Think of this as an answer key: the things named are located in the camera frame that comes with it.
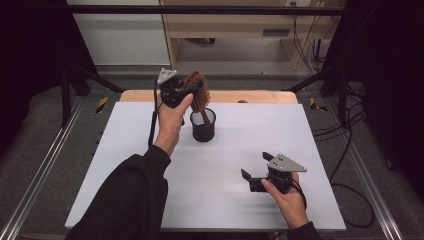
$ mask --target yellow and black tape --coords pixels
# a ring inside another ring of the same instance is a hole
[[[102,99],[100,99],[99,105],[97,106],[97,110],[96,113],[101,113],[103,111],[103,108],[106,105],[108,97],[102,97]]]
[[[310,98],[311,101],[311,109],[312,110],[319,110],[321,112],[325,112],[327,111],[326,107],[318,107],[317,104],[315,103],[315,99],[314,98]]]

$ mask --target power outlet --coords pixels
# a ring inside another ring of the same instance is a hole
[[[286,1],[286,7],[309,7],[309,4],[311,4],[311,0],[287,0]]]

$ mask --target hand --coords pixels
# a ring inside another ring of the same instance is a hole
[[[296,172],[292,173],[292,177],[296,182],[299,182],[299,175]],[[290,230],[294,230],[309,222],[303,204],[303,198],[296,189],[291,188],[287,194],[282,194],[270,181],[262,179],[262,184],[267,192],[275,199],[275,202],[280,208],[281,215],[283,215]]]
[[[154,145],[160,147],[170,157],[180,138],[184,113],[192,101],[193,94],[190,93],[178,107],[170,108],[166,104],[162,104],[161,98],[158,97],[158,106],[160,106],[158,111],[159,133]]]

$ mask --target brush handle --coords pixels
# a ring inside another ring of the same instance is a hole
[[[208,115],[206,114],[205,110],[203,109],[202,111],[200,111],[200,113],[202,114],[204,126],[211,125],[211,121],[209,121]]]

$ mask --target white wall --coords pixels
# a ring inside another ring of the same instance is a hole
[[[159,5],[158,0],[68,0],[68,4]],[[169,65],[160,15],[75,14],[96,65]]]

